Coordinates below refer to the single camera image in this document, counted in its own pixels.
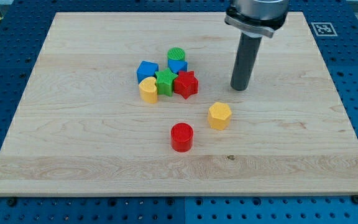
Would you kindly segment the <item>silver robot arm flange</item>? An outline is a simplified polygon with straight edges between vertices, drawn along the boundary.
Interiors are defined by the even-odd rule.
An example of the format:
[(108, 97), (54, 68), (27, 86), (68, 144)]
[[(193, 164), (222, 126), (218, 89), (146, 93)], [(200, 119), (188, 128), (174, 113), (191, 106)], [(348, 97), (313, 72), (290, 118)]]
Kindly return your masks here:
[(287, 17), (289, 0), (233, 0), (224, 22), (251, 38), (272, 38)]

